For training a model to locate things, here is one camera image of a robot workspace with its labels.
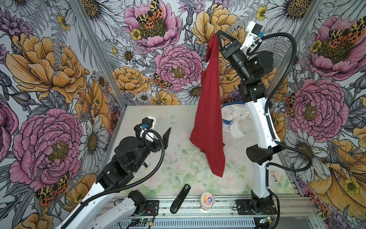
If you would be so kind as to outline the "dark red cloth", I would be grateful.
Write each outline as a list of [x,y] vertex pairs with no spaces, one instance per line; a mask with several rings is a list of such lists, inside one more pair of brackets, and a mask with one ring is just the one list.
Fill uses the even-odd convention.
[[206,155],[211,172],[222,177],[225,170],[223,121],[219,90],[219,40],[213,35],[208,43],[206,62],[201,73],[201,95],[190,141]]

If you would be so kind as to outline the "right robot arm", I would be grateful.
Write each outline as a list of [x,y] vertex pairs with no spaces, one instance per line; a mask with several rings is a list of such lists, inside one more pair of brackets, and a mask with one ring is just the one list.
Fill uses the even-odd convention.
[[246,149],[253,163],[254,186],[249,203],[238,204],[238,210],[252,211],[254,214],[275,212],[273,195],[269,191],[269,163],[273,155],[282,149],[276,141],[271,116],[265,110],[266,87],[262,78],[273,70],[273,54],[261,51],[248,59],[241,50],[240,42],[224,31],[217,32],[219,48],[223,57],[231,64],[241,78],[239,93],[252,118],[257,144]]

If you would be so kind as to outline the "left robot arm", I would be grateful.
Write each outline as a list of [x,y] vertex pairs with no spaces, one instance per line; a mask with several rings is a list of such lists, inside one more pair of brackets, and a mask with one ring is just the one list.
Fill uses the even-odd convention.
[[[59,229],[109,229],[123,218],[143,214],[146,197],[133,188],[151,178],[163,164],[171,129],[164,135],[148,129],[146,124],[137,125],[134,129],[136,135],[125,137],[120,142],[111,162],[97,176],[96,182],[77,207],[58,225]],[[161,153],[156,167],[132,183],[134,174],[144,165],[151,152]],[[98,215],[116,194],[128,189],[130,193],[121,203]]]

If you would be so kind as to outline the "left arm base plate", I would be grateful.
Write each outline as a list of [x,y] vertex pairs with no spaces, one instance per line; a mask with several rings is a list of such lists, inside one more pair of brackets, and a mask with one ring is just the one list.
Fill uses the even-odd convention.
[[134,216],[158,216],[159,200],[147,200],[136,207]]

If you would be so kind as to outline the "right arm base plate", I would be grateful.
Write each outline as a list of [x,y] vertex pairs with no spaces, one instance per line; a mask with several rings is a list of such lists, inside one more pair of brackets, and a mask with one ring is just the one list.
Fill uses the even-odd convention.
[[275,215],[277,207],[273,200],[260,206],[260,203],[252,199],[237,199],[233,205],[233,209],[239,215]]

